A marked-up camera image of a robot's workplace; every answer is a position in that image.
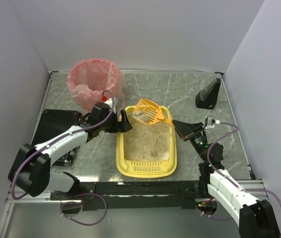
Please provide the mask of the yellow litter box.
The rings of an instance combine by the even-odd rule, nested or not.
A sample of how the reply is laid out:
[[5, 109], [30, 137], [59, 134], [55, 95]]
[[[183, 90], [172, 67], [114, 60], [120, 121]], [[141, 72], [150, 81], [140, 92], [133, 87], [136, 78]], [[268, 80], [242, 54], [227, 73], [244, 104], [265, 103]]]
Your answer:
[[[155, 179], [173, 174], [177, 168], [175, 129], [165, 123], [145, 125], [132, 117], [135, 106], [125, 107], [133, 129], [118, 133], [116, 166], [128, 177]], [[156, 151], [159, 158], [153, 160], [150, 153]]]

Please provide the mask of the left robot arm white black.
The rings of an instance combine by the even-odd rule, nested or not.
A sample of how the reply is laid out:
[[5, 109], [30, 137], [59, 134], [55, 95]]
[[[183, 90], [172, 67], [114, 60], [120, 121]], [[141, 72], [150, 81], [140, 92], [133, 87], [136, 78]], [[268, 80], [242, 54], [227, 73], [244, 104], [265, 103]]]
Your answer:
[[40, 195], [47, 188], [77, 194], [79, 179], [68, 172], [51, 172], [53, 163], [67, 152], [91, 141], [102, 131], [124, 133], [132, 128], [125, 110], [117, 114], [111, 101], [97, 103], [91, 112], [60, 135], [35, 146], [24, 144], [8, 174], [11, 188], [18, 186], [32, 197]]

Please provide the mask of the orange litter scoop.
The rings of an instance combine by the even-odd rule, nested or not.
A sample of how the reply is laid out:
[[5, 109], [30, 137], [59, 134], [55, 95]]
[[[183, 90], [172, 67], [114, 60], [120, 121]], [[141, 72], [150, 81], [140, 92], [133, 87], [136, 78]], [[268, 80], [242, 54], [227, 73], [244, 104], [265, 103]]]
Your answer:
[[133, 110], [133, 115], [137, 112], [141, 112], [142, 116], [147, 116], [147, 121], [142, 121], [141, 119], [137, 119], [137, 121], [147, 124], [154, 125], [156, 123], [165, 123], [174, 127], [172, 120], [168, 119], [162, 112], [162, 109], [155, 102], [148, 99], [140, 99]]

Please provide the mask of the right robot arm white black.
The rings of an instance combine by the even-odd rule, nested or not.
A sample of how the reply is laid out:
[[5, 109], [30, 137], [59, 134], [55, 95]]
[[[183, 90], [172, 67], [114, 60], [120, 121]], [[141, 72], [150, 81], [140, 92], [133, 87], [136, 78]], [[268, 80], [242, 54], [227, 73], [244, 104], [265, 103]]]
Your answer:
[[222, 164], [223, 146], [218, 141], [208, 143], [206, 130], [221, 124], [206, 118], [204, 122], [172, 121], [183, 141], [190, 141], [203, 163], [199, 164], [200, 193], [219, 202], [238, 226], [242, 238], [281, 238], [281, 228], [269, 201], [260, 200], [253, 192], [266, 189], [246, 189], [229, 174]]

